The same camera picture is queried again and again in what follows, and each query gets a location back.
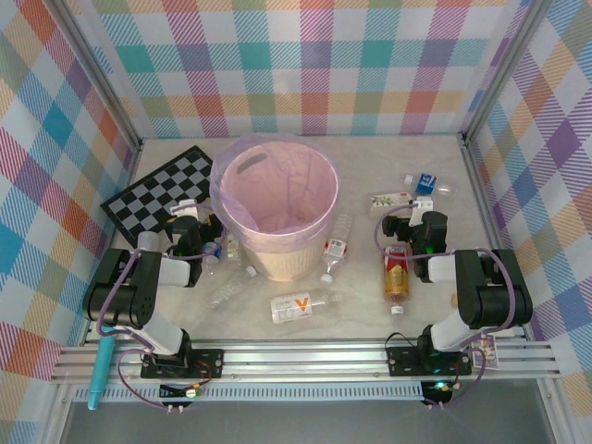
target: bottle with red label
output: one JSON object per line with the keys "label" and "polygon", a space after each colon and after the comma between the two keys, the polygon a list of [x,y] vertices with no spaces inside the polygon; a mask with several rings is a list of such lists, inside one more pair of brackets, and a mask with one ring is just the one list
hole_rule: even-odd
{"label": "bottle with red label", "polygon": [[405,256],[407,250],[399,245],[391,245],[385,248],[387,254],[398,256],[400,259],[383,256],[385,272],[385,301],[391,302],[390,312],[393,315],[402,315],[404,310],[401,305],[409,299],[409,275]]}
{"label": "bottle with red label", "polygon": [[348,253],[348,238],[352,230],[353,218],[349,215],[339,215],[335,226],[325,243],[322,262],[326,266],[326,272],[321,276],[321,281],[326,284],[333,282],[335,270],[343,264]]}

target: pink plastic bag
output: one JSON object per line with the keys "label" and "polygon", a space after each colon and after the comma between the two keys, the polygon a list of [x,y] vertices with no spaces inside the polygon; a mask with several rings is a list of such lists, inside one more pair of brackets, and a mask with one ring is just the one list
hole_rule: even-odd
{"label": "pink plastic bag", "polygon": [[327,155],[288,134],[237,139],[216,156],[210,175],[216,215],[257,252],[291,252],[326,235],[338,194]]}

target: trash bin handle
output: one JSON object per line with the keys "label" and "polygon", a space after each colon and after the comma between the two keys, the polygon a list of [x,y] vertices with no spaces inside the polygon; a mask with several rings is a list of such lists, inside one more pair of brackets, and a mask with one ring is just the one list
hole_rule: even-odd
{"label": "trash bin handle", "polygon": [[258,164],[259,162],[263,162],[266,159],[267,159],[266,153],[256,154],[253,157],[248,158],[247,160],[245,160],[243,163],[241,163],[239,165],[239,167],[237,168],[237,174],[242,173],[245,169],[252,167],[255,164]]}

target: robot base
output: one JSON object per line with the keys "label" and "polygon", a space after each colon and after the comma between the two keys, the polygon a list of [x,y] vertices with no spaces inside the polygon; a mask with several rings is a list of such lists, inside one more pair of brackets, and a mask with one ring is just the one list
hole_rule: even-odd
{"label": "robot base", "polygon": [[191,340],[182,330],[179,351],[173,355],[144,354],[142,357],[142,379],[219,379],[222,377],[224,351],[221,349],[200,349],[191,347]]}
{"label": "robot base", "polygon": [[459,376],[471,375],[471,360],[459,351],[443,352],[422,362],[417,347],[388,347],[387,356],[390,376],[456,376],[457,372]]}

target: marble surface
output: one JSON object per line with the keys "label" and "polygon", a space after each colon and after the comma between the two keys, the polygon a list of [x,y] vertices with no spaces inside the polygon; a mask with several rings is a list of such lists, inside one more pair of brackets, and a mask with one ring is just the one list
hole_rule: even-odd
{"label": "marble surface", "polygon": [[[409,137],[315,137],[329,152],[342,180],[339,210],[354,216],[345,266],[331,289],[343,303],[307,320],[275,325],[271,321],[272,297],[322,287],[321,265],[303,280],[277,283],[255,277],[248,289],[217,310],[208,306],[212,292],[239,268],[223,263],[214,276],[203,277],[193,289],[161,287],[157,309],[171,322],[185,328],[193,339],[368,339],[385,338],[393,331],[417,336],[452,311],[454,284],[424,284],[410,274],[411,299],[405,314],[390,314],[383,300],[381,254],[373,242],[376,218],[368,215],[368,194],[402,190],[408,172],[432,172],[440,179],[458,184],[453,199],[435,198],[435,209],[448,215],[447,242],[450,249],[487,245],[469,179],[455,136]],[[137,179],[197,144],[212,158],[231,139],[149,140],[146,142]],[[383,245],[394,243],[382,237]],[[121,236],[116,246],[127,247]]]}

